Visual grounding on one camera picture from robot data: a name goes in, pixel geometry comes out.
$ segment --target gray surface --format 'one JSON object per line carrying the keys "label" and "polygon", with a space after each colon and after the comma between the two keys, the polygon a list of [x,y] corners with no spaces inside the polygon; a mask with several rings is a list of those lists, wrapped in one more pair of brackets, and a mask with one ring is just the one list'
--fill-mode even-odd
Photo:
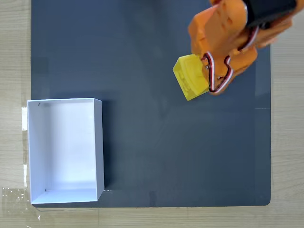
{"label": "gray surface", "polygon": [[172,68],[207,0],[32,0],[32,99],[103,101],[106,191],[51,207],[270,201],[270,49],[221,96],[187,102]]}

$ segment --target white box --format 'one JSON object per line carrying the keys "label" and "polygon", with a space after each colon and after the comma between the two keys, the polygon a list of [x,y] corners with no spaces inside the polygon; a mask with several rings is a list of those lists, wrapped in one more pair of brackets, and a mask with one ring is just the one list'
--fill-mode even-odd
{"label": "white box", "polygon": [[28,101],[32,204],[98,201],[104,190],[101,101]]}

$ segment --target light wood surface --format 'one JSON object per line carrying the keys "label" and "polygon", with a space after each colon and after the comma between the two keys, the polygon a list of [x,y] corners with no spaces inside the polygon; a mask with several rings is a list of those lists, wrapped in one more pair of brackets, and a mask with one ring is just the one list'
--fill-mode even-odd
{"label": "light wood surface", "polygon": [[265,207],[36,209],[29,202],[30,1],[0,0],[0,228],[304,227],[304,13],[272,46],[272,199]]}

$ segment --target red and white wire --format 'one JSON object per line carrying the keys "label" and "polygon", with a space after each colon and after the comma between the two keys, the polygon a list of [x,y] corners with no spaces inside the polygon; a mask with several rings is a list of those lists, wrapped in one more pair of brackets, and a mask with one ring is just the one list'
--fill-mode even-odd
{"label": "red and white wire", "polygon": [[204,59],[208,60],[208,64],[209,64],[209,90],[210,92],[214,93],[214,94],[218,94],[220,93],[225,86],[229,83],[229,81],[232,79],[233,76],[233,69],[230,66],[230,61],[231,61],[231,57],[227,56],[225,58],[225,64],[228,68],[228,71],[226,73],[226,75],[224,76],[223,80],[220,82],[220,84],[217,86],[217,88],[215,88],[215,74],[214,74],[214,59],[211,55],[210,52],[207,52],[204,55]]}
{"label": "red and white wire", "polygon": [[[245,43],[244,46],[240,47],[238,50],[241,51],[243,49],[246,49],[248,47],[250,47],[255,39],[257,38],[257,34],[259,32],[259,26],[256,26],[254,29],[252,29],[252,31],[250,32],[248,41]],[[227,66],[227,73],[224,76],[223,80],[220,82],[220,84],[217,86],[217,88],[215,88],[215,71],[214,71],[214,59],[211,55],[210,52],[207,52],[203,59],[207,59],[208,60],[208,68],[209,68],[209,91],[214,93],[214,94],[218,94],[220,93],[225,86],[230,82],[230,80],[232,79],[233,76],[233,69],[230,66],[230,61],[231,61],[231,57],[227,56],[224,60],[225,65]]]}
{"label": "red and white wire", "polygon": [[241,50],[244,50],[244,49],[250,47],[253,44],[253,42],[256,40],[258,32],[259,32],[259,26],[255,26],[250,31],[248,41],[242,47],[240,47],[238,50],[241,51]]}

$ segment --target yellow block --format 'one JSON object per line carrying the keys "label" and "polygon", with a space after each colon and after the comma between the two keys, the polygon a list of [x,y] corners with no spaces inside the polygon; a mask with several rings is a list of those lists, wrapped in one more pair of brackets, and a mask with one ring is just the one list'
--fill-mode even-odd
{"label": "yellow block", "polygon": [[202,73],[203,64],[197,55],[179,57],[173,72],[187,101],[209,91],[209,82]]}

